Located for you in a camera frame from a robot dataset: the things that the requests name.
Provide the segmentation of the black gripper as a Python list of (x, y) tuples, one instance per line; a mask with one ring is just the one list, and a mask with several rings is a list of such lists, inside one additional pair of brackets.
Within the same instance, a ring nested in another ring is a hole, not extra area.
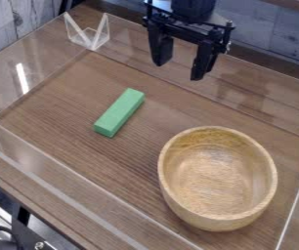
[[(231, 33), (236, 28), (232, 20), (215, 10), (218, 0), (144, 0), (147, 19), (159, 20), (191, 32), (204, 41), (199, 45), (194, 61), (191, 80), (199, 81), (211, 72), (216, 60), (216, 51), (226, 54), (231, 46)], [(148, 25), (150, 50), (152, 61), (163, 66), (172, 59), (174, 38), (156, 23)]]

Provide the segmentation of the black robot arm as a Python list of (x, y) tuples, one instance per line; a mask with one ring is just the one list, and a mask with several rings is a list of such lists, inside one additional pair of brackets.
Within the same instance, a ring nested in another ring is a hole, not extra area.
[(191, 80), (199, 81), (212, 71), (218, 56), (231, 46), (236, 28), (215, 12), (216, 0), (144, 0), (147, 15), (144, 27), (150, 34), (150, 52), (154, 63), (166, 65), (174, 56), (175, 38), (198, 45)]

